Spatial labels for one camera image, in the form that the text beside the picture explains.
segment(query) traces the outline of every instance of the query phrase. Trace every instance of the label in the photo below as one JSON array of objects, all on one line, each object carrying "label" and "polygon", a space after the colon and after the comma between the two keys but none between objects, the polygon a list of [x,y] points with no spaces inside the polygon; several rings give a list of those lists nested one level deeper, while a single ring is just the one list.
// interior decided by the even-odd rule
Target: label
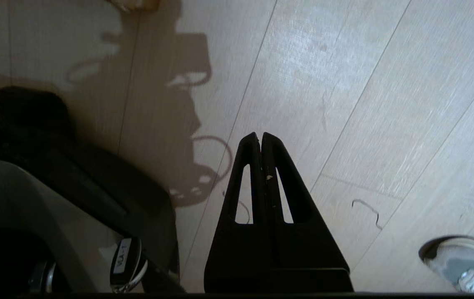
[{"label": "label", "polygon": [[119,253],[117,254],[117,259],[115,260],[115,266],[113,267],[113,274],[122,274],[126,267],[126,261],[128,260],[128,252],[130,251],[130,244],[132,244],[132,239],[127,238],[123,239],[119,244]]}]

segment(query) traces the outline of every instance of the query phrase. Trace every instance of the wooden floor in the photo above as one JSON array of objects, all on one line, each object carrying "label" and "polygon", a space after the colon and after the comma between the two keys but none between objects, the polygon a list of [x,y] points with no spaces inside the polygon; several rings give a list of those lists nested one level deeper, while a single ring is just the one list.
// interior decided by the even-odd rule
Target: wooden floor
[{"label": "wooden floor", "polygon": [[163,0],[130,15],[0,0],[9,84],[55,91],[82,138],[168,190],[187,291],[203,291],[252,131],[284,142],[357,291],[453,291],[418,249],[474,236],[474,0]]}]

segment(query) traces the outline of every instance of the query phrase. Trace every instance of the sticker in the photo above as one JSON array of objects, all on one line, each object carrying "label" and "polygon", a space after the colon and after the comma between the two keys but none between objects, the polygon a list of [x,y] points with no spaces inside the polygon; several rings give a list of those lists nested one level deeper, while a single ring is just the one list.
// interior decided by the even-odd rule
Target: sticker
[{"label": "sticker", "polygon": [[123,239],[119,244],[119,253],[117,254],[117,259],[115,260],[115,266],[113,267],[113,274],[124,273],[126,267],[126,261],[128,260],[128,252],[130,251],[130,245],[132,244],[132,239],[127,238]]}]

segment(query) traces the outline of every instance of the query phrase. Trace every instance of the sneaker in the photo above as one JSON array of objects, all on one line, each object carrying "label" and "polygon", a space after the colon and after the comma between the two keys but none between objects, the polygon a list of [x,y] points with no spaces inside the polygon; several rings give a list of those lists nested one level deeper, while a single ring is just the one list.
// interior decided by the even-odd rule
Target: sneaker
[{"label": "sneaker", "polygon": [[421,260],[465,293],[474,293],[474,238],[465,236],[432,240],[421,247]]}]

